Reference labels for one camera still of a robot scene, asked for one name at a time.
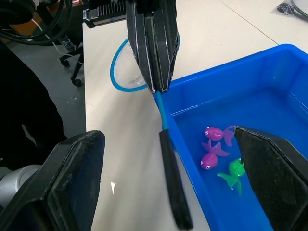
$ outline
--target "fish fin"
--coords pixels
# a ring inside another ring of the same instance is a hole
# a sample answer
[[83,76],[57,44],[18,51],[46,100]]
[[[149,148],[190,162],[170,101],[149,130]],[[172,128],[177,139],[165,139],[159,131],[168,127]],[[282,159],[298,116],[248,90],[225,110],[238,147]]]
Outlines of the fish fin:
[[201,144],[208,152],[211,152],[211,149],[212,149],[211,139],[208,140],[208,143],[201,142]]
[[230,188],[233,189],[233,186],[239,182],[239,179],[237,177],[233,177],[224,173],[218,173],[217,176],[222,177],[229,185]]
[[238,180],[236,188],[237,188],[237,191],[239,192],[239,195],[241,195],[242,194],[242,184],[240,180]]
[[224,130],[223,131],[223,137],[225,138],[225,142],[229,147],[232,147],[232,138],[234,137],[233,131],[230,130]]
[[215,153],[218,156],[228,156],[230,155],[230,153],[225,152],[224,150],[222,150],[221,148],[221,143],[218,142],[213,148],[212,148],[212,152]]

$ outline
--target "black handle grip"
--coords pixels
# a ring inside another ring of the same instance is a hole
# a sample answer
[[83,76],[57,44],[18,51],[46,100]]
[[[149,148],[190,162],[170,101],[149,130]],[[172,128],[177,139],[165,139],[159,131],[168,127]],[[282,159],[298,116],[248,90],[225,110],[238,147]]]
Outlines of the black handle grip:
[[193,228],[193,221],[182,187],[169,130],[161,131],[159,133],[159,138],[162,148],[168,195],[175,223],[180,230],[190,230]]

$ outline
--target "white wire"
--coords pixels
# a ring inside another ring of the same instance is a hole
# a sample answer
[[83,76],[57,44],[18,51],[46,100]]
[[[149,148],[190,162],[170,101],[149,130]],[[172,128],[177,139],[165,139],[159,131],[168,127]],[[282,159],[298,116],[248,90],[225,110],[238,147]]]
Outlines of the white wire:
[[[34,19],[31,19],[31,21],[34,22],[34,23],[38,26],[38,28],[39,28],[41,31],[43,31],[43,29],[40,27],[40,25],[39,25]],[[81,65],[83,65],[83,63],[82,63],[82,62],[79,62],[73,55],[61,53],[61,52],[59,51],[59,49],[57,48],[56,44],[54,44],[54,42],[52,42],[52,44],[54,45],[54,47],[56,48],[56,50],[57,50],[61,55],[71,56],[71,57],[72,57],[73,59],[75,59],[78,63],[80,63]]]

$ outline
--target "chair wheel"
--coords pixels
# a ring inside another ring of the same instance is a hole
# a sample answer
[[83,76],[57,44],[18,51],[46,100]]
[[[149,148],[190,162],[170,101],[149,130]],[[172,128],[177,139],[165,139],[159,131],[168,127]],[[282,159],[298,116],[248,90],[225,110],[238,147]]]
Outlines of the chair wheel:
[[64,60],[64,61],[61,61],[61,64],[65,67],[68,67],[69,66],[69,62],[68,60]]
[[76,86],[76,87],[81,87],[82,86],[82,82],[80,79],[75,79],[74,81],[72,81],[72,83]]

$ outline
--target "white table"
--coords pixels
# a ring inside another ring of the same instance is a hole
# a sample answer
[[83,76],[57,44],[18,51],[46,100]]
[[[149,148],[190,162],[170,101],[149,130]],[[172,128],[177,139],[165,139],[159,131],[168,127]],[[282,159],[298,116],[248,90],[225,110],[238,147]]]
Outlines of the white table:
[[[174,78],[282,43],[308,52],[304,42],[308,24],[270,13],[281,2],[177,0],[181,44]],[[87,130],[100,130],[106,136],[92,230],[177,230],[168,202],[158,137],[161,119],[154,100],[147,89],[120,92],[110,81],[112,58],[127,36],[126,22],[93,29],[84,24],[83,30]],[[183,165],[178,164],[194,230],[209,230]]]

